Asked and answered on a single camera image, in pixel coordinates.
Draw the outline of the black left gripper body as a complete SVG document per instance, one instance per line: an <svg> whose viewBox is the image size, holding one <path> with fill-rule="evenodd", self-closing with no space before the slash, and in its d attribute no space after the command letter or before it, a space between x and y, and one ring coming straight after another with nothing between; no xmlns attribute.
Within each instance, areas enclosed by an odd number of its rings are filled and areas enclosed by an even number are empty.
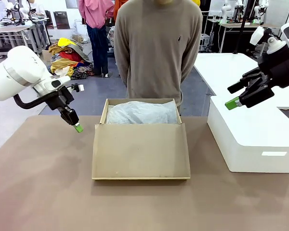
<svg viewBox="0 0 289 231"><path fill-rule="evenodd" d="M71 93L71 89L65 86L59 88L54 91L56 93L55 96L47 99L45 102L49 106L51 110L58 110L59 112L63 112L69 109L69 104L74 101L74 97Z"/></svg>

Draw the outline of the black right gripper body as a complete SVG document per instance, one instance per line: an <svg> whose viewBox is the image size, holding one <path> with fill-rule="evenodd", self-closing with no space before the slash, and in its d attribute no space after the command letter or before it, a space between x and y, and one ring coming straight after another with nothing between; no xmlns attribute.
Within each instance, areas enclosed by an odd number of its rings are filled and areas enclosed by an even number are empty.
<svg viewBox="0 0 289 231"><path fill-rule="evenodd" d="M269 88L289 86L289 47L284 45L272 54L263 54L258 59L258 67L267 76Z"/></svg>

